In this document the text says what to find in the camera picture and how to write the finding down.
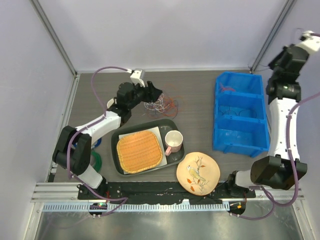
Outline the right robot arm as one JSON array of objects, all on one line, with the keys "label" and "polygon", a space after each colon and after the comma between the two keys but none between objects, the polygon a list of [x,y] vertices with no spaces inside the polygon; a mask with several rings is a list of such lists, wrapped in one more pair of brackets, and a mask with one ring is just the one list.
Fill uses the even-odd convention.
[{"label": "right robot arm", "polygon": [[247,171],[234,171],[229,175],[226,193],[233,198],[247,193],[253,186],[272,189],[294,188],[299,192],[299,179],[308,170],[300,161],[297,147],[297,115],[302,103],[301,86],[297,79],[309,57],[320,50],[306,41],[283,47],[269,63],[272,75],[266,86],[271,115],[270,147],[266,157],[255,161]]}]

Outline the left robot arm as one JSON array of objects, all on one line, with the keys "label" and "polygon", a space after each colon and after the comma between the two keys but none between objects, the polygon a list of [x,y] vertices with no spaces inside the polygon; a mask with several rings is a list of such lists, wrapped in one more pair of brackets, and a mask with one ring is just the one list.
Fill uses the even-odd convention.
[{"label": "left robot arm", "polygon": [[65,126],[53,151],[52,160],[89,187],[89,194],[100,200],[107,192],[106,179],[91,165],[92,145],[107,133],[124,125],[131,110],[141,102],[154,103],[162,90],[151,81],[146,86],[124,82],[119,85],[114,103],[100,117],[79,127]]}]

